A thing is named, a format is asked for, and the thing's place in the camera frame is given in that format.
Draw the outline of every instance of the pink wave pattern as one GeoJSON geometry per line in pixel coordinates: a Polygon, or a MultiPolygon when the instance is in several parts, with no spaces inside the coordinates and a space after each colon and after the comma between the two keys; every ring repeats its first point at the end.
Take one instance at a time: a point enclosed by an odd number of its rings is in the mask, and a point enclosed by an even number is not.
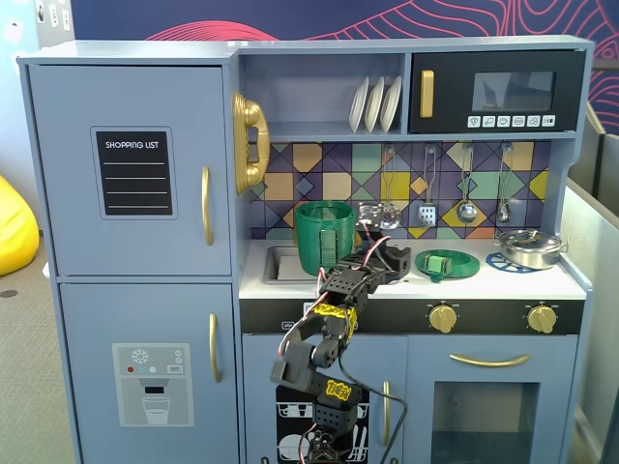
{"type": "MultiPolygon", "coordinates": [[[[339,31],[306,40],[571,34],[597,43],[597,58],[619,58],[619,31],[601,0],[410,0],[339,31]]],[[[276,41],[246,24],[197,21],[153,41],[276,41]]],[[[619,133],[619,73],[594,72],[589,99],[609,131],[619,133]]]]}
{"type": "Polygon", "coordinates": [[[232,21],[197,21],[165,29],[147,41],[276,41],[266,32],[232,21]]]}

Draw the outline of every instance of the oven window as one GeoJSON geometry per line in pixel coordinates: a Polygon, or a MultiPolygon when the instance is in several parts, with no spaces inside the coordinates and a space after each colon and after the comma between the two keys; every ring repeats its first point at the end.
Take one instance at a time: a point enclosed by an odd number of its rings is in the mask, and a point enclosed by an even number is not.
{"type": "Polygon", "coordinates": [[[553,87],[554,72],[478,72],[473,111],[546,111],[553,87]]]}

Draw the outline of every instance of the black cable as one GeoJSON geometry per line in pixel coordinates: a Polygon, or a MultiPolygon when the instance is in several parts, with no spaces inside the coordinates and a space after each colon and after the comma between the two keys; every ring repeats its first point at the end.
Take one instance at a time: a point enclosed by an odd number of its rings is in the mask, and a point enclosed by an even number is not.
{"type": "Polygon", "coordinates": [[[348,380],[350,380],[354,384],[357,384],[362,389],[368,390],[368,391],[370,391],[370,392],[372,392],[374,394],[378,394],[379,396],[382,396],[384,398],[393,399],[394,401],[397,401],[399,404],[401,404],[404,407],[404,409],[402,410],[402,414],[399,415],[398,423],[396,424],[396,428],[394,429],[394,433],[391,436],[391,439],[389,440],[389,443],[387,444],[387,447],[385,448],[385,452],[383,452],[383,457],[380,459],[380,464],[385,464],[385,461],[387,460],[387,457],[389,456],[389,451],[391,451],[391,448],[393,447],[394,442],[396,441],[396,437],[398,436],[398,432],[401,429],[402,424],[404,423],[404,418],[406,417],[406,413],[408,413],[408,403],[406,403],[406,401],[404,401],[399,396],[394,396],[392,394],[388,394],[388,393],[385,393],[383,391],[373,389],[372,387],[370,387],[370,386],[364,384],[363,382],[360,382],[359,380],[355,379],[345,369],[343,361],[341,360],[341,355],[342,355],[342,352],[339,353],[339,357],[338,357],[339,369],[341,370],[341,373],[344,374],[344,376],[348,378],[348,380]]]}

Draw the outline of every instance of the chalkboard label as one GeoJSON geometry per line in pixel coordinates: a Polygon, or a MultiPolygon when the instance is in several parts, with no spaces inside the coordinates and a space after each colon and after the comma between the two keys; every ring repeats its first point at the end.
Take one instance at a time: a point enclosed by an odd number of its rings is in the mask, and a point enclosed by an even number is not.
{"type": "Polygon", "coordinates": [[[98,130],[97,148],[107,216],[171,216],[165,131],[98,130]]]}

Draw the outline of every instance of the blue trivet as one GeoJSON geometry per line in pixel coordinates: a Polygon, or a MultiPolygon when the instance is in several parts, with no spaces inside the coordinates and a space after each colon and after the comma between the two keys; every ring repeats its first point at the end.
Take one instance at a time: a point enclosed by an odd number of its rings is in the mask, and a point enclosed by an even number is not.
{"type": "Polygon", "coordinates": [[[513,262],[505,259],[505,256],[503,256],[500,252],[489,254],[486,258],[486,263],[497,271],[503,271],[504,273],[529,274],[540,271],[540,269],[525,268],[523,266],[519,266],[518,264],[514,264],[513,262]]]}

